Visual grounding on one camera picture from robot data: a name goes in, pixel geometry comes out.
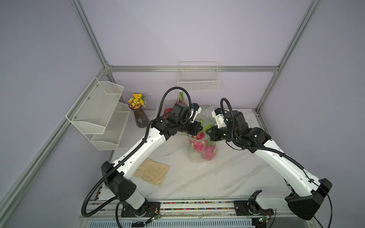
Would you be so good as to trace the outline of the clear zip-top bag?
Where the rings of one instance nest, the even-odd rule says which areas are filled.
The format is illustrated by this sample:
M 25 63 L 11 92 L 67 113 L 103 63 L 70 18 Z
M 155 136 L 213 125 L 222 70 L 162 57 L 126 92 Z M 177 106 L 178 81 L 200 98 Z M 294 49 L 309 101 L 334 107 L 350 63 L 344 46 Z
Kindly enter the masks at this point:
M 206 104 L 201 106 L 201 112 L 196 116 L 195 120 L 200 122 L 203 127 L 208 125 L 216 125 L 216 120 L 212 116 L 212 112 L 215 108 L 212 104 Z
M 207 130 L 213 127 L 213 124 L 208 124 L 196 135 L 191 136 L 188 134 L 184 135 L 188 159 L 193 163 L 202 163 L 213 160 L 217 153 L 218 148 L 216 143 L 211 141 Z

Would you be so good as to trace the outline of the pink dragon fruit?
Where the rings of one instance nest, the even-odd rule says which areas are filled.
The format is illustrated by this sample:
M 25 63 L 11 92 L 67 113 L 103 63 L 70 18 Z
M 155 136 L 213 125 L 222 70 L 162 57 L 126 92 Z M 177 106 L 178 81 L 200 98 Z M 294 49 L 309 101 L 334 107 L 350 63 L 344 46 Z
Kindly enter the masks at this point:
M 163 117 L 167 118 L 168 115 L 172 112 L 172 108 L 168 108 L 164 110 Z
M 184 102 L 184 93 L 183 92 L 180 92 L 179 93 L 179 99 L 178 99 L 178 103 L 180 103 L 180 104 L 186 104 L 185 102 Z

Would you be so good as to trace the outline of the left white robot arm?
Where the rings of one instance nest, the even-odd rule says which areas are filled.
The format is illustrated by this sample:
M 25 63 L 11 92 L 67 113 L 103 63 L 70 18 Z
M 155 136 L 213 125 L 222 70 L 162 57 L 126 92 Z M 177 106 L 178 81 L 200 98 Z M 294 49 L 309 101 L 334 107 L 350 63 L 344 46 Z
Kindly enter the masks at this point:
M 149 122 L 144 136 L 114 162 L 103 163 L 103 176 L 86 196 L 81 215 L 85 218 L 91 217 L 114 200 L 119 200 L 143 214 L 146 211 L 147 199 L 139 192 L 131 178 L 143 161 L 170 137 L 177 133 L 196 136 L 203 129 L 201 123 L 196 121 L 196 116 L 201 110 L 197 103 L 192 103 L 191 98 L 188 98 L 188 105 L 176 103 L 169 114 L 162 115 L 162 108 L 159 107 L 156 118 Z M 86 208 L 92 195 L 103 183 L 114 193 L 114 197 L 88 212 Z

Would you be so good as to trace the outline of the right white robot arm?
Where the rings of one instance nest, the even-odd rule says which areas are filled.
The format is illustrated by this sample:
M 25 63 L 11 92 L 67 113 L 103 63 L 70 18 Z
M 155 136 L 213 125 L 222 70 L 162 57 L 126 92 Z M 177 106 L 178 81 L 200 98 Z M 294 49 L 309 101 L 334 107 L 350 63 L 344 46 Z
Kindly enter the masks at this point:
M 216 125 L 207 130 L 212 141 L 232 142 L 235 150 L 248 150 L 269 164 L 289 186 L 283 193 L 255 191 L 248 206 L 255 210 L 286 210 L 297 217 L 311 220 L 325 198 L 332 183 L 310 174 L 296 160 L 283 152 L 272 137 L 259 127 L 250 128 L 241 112 L 233 110 L 227 98 L 213 111 Z

